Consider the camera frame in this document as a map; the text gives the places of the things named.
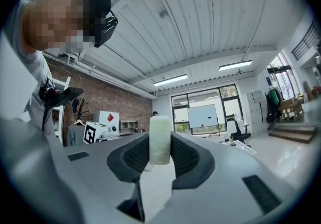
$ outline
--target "ceiling light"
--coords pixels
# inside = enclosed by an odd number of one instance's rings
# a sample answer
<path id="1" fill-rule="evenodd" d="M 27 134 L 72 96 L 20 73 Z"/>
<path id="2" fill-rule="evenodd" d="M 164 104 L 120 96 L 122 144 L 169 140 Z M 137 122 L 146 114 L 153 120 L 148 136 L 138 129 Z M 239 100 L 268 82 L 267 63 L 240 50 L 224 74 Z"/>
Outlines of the ceiling light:
<path id="1" fill-rule="evenodd" d="M 237 63 L 227 64 L 227 65 L 220 66 L 219 71 L 247 66 L 247 65 L 250 65 L 251 63 L 252 61 L 241 61 Z"/>
<path id="2" fill-rule="evenodd" d="M 195 101 L 195 100 L 191 100 L 190 102 L 192 102 L 192 101 Z M 183 103 L 188 103 L 188 101 L 182 101 L 182 102 L 180 102 L 181 104 L 183 104 Z"/>
<path id="3" fill-rule="evenodd" d="M 219 98 L 219 97 L 220 97 L 219 95 L 217 95 L 217 96 L 212 96 L 212 97 L 206 98 L 206 100 L 207 100 L 207 99 L 212 99 L 212 98 Z"/>
<path id="4" fill-rule="evenodd" d="M 188 77 L 185 74 L 185 75 L 182 75 L 182 76 L 173 77 L 173 78 L 166 79 L 166 80 L 163 80 L 163 81 L 160 81 L 160 82 L 156 82 L 156 83 L 154 83 L 154 86 L 165 85 L 165 84 L 172 83 L 172 82 L 179 81 L 179 80 L 186 79 L 186 78 L 188 78 Z"/>

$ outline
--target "white cabinet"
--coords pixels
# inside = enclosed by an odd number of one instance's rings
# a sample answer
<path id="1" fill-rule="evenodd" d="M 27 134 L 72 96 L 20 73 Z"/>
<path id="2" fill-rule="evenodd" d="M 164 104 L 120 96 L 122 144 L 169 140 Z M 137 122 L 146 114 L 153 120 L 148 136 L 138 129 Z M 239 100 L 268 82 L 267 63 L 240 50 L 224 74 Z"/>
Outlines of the white cabinet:
<path id="1" fill-rule="evenodd" d="M 262 91 L 247 93 L 244 99 L 246 124 L 249 124 L 248 131 L 253 136 L 267 133 L 267 103 Z"/>
<path id="2" fill-rule="evenodd" d="M 57 80 L 53 78 L 53 82 L 55 84 L 55 86 L 63 91 L 66 90 L 69 86 L 69 82 L 70 82 L 70 77 L 67 78 L 66 82 Z M 54 107 L 53 111 L 56 110 L 59 112 L 59 118 L 58 118 L 58 130 L 55 131 L 56 137 L 60 140 L 61 144 L 62 144 L 62 126 L 64 123 L 64 110 L 65 107 L 64 106 L 59 106 L 59 107 Z"/>

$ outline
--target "whiteboard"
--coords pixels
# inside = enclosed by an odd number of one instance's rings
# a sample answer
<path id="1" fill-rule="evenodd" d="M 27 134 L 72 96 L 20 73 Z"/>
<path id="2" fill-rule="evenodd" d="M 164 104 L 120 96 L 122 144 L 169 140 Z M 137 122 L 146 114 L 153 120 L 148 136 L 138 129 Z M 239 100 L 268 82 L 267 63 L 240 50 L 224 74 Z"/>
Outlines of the whiteboard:
<path id="1" fill-rule="evenodd" d="M 190 129 L 217 126 L 215 104 L 188 108 Z"/>

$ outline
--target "red diamond sign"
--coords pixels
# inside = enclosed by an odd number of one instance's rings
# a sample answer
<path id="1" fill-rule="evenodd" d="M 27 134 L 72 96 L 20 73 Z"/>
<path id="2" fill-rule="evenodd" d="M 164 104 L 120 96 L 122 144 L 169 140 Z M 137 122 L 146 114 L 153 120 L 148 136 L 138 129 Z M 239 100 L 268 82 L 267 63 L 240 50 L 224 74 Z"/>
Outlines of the red diamond sign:
<path id="1" fill-rule="evenodd" d="M 111 114 L 109 114 L 109 116 L 108 116 L 107 120 L 108 120 L 109 122 L 111 122 L 113 119 L 114 119 L 114 116 L 113 116 L 113 115 L 111 115 Z"/>

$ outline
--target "pipe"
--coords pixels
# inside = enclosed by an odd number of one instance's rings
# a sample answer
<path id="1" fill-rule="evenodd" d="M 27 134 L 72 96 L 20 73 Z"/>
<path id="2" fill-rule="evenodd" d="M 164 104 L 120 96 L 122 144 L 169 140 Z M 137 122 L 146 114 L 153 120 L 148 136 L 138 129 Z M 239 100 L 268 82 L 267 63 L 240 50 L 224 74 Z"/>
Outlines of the pipe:
<path id="1" fill-rule="evenodd" d="M 92 67 L 82 63 L 82 62 L 79 62 L 78 61 L 78 57 L 76 55 L 73 55 L 73 54 L 70 54 L 70 58 L 73 58 L 74 59 L 74 64 L 67 64 L 66 62 L 62 61 L 62 60 L 59 60 L 51 55 L 48 55 L 47 53 L 43 53 L 46 57 L 50 58 L 50 59 L 53 59 L 55 61 L 58 61 L 64 65 L 67 65 L 69 67 L 72 67 L 82 73 L 85 73 L 89 76 L 92 76 L 94 78 L 98 78 L 104 82 L 107 82 L 109 84 L 112 84 L 112 85 L 115 85 L 117 87 L 120 87 L 126 91 L 130 91 L 130 92 L 133 92 L 135 94 L 139 94 L 141 96 L 144 96 L 146 98 L 149 98 L 149 99 L 157 99 L 156 96 L 150 94 L 150 93 L 147 93 L 141 89 L 139 89 L 138 87 L 135 87 L 133 85 L 130 85 L 126 82 L 123 82 L 117 78 L 114 78 L 104 72 L 101 72 L 99 70 L 96 70 L 96 69 L 92 69 Z"/>
<path id="2" fill-rule="evenodd" d="M 156 96 L 150 94 L 150 93 L 147 93 L 137 87 L 134 87 L 132 85 L 129 85 L 127 84 L 126 82 L 123 82 L 117 78 L 114 78 L 112 76 L 109 76 L 108 74 L 105 74 L 99 70 L 96 70 L 96 69 L 93 69 L 92 71 L 91 70 L 91 67 L 84 64 L 84 63 L 81 63 L 81 62 L 78 62 L 78 63 L 75 63 L 73 65 L 71 65 L 71 67 L 73 67 L 74 69 L 76 70 L 79 70 L 80 72 L 83 72 L 89 76 L 92 76 L 92 77 L 95 77 L 95 78 L 98 78 L 100 80 L 103 80 L 109 84 L 112 84 L 112 85 L 115 85 L 115 86 L 118 86 L 124 90 L 127 90 L 127 91 L 130 91 L 130 92 L 133 92 L 133 93 L 136 93 L 136 94 L 139 94 L 141 96 L 144 96 L 144 97 L 147 97 L 149 99 L 156 99 Z"/>
<path id="3" fill-rule="evenodd" d="M 258 27 L 259 27 L 259 24 L 260 24 L 260 21 L 261 21 L 261 18 L 262 18 L 264 6 L 265 6 L 265 1 L 266 1 L 266 0 L 263 0 L 262 8 L 261 8 L 260 16 L 259 16 L 259 20 L 258 20 L 258 22 L 257 22 L 257 24 L 256 24 L 256 27 L 255 27 L 255 30 L 254 30 L 254 34 L 253 34 L 252 39 L 251 39 L 251 41 L 250 41 L 250 44 L 249 44 L 249 46 L 248 46 L 248 48 L 247 48 L 247 50 L 246 50 L 246 53 L 243 55 L 243 58 L 242 58 L 241 61 L 244 61 L 244 60 L 245 60 L 245 57 L 247 56 L 247 54 L 248 54 L 249 51 L 250 51 L 250 48 L 252 47 L 252 44 L 253 44 L 253 41 L 254 41 L 254 37 L 255 37 L 256 31 L 257 31 L 257 29 L 258 29 Z"/>

